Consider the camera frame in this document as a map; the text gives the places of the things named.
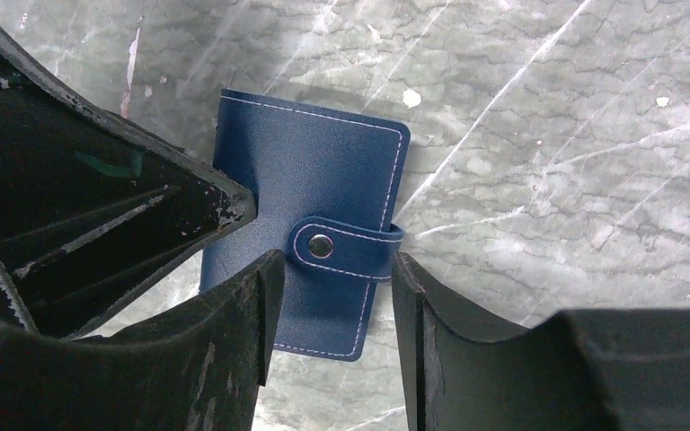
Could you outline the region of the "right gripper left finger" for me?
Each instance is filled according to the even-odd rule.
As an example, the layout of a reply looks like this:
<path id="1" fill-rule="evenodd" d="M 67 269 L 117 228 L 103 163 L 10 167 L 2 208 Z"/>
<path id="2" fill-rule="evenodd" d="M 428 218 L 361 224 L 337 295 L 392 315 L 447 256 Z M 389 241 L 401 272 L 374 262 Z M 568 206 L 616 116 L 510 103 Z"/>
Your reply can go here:
<path id="1" fill-rule="evenodd" d="M 110 337 L 0 324 L 0 430 L 248 430 L 285 279 L 271 250 L 207 292 Z"/>

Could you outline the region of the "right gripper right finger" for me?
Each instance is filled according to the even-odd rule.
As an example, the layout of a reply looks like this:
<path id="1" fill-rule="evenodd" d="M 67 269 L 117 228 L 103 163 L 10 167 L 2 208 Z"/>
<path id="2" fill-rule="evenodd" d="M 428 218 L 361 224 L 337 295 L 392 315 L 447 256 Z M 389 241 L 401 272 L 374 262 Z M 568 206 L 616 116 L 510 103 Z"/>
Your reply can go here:
<path id="1" fill-rule="evenodd" d="M 394 317 L 411 430 L 690 430 L 690 309 L 506 320 L 398 253 Z"/>

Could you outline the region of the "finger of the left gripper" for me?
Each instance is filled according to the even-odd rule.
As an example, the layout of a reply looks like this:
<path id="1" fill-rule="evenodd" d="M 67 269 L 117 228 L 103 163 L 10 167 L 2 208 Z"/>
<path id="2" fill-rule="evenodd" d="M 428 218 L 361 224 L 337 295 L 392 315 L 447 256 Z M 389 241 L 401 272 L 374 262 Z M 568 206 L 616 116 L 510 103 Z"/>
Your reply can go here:
<path id="1" fill-rule="evenodd" d="M 256 216 L 253 194 L 59 81 L 0 27 L 0 321 L 91 332 Z"/>

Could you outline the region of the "blue leather card holder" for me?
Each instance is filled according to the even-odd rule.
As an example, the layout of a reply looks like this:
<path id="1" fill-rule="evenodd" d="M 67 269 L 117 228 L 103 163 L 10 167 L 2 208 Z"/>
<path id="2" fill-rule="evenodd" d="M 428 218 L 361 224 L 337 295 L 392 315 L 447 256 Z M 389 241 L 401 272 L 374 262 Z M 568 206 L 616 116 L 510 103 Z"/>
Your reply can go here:
<path id="1" fill-rule="evenodd" d="M 224 89 L 213 164 L 254 194 L 257 216 L 203 251 L 200 290 L 280 250 L 273 347 L 358 360 L 403 239 L 393 214 L 410 142 L 397 121 Z"/>

